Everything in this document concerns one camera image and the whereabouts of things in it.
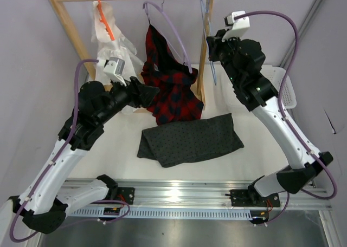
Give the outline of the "light blue wire hanger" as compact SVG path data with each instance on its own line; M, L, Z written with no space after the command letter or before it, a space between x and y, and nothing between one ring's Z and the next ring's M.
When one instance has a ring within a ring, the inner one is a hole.
M213 5L213 1L212 0L199 0L200 1L200 10L201 10L201 18L202 18L202 24L203 24L203 35L202 35L202 48L201 48L201 52L200 55L204 55L206 56L207 52L203 52L203 45L207 45L207 41L206 38L207 36L209 36L212 32L212 27L211 27L211 12L212 9L210 8L211 5ZM210 69L211 69L211 73L212 73L212 77L213 77L213 83L216 86L217 85L217 77L216 77L216 70L214 67L214 63L212 61L209 60L209 65L210 65Z

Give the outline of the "dark grey dotted skirt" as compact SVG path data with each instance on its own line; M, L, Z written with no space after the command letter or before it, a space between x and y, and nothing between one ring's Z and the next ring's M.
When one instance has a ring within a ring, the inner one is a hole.
M222 157L244 147L228 113L144 129L137 157L155 160L161 167L169 168Z

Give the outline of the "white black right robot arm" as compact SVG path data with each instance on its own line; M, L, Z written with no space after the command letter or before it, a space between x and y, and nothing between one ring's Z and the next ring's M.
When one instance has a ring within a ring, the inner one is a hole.
M220 62L236 98L269 130L281 147L288 165L253 181L248 201L261 205L267 197L280 192L296 194L332 163L330 152L322 152L309 142L292 117L285 113L279 93L261 73L265 55L259 42L231 37L223 40L226 30L206 38L209 59Z

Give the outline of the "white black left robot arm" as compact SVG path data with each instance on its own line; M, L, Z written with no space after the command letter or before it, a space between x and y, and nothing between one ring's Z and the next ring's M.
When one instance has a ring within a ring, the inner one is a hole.
M60 130L49 159L26 191L10 197L15 218L22 217L36 233L49 234L74 211L91 203L117 200L118 183L105 174L66 196L59 190L102 136L107 121L125 106L148 107L158 93L158 87L145 85L134 76L125 84L112 83L109 91L98 81L83 84L76 97L78 104Z

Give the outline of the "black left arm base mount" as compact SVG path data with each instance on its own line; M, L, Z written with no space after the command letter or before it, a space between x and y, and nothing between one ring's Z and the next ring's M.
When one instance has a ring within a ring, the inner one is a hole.
M136 189L134 187L119 187L116 193L116 200L132 205L134 202Z

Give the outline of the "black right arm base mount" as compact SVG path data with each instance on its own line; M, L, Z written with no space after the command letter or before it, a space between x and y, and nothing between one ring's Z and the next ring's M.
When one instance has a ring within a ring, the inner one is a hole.
M256 192L247 189L233 189L224 194L234 207L280 207L277 193L262 197Z

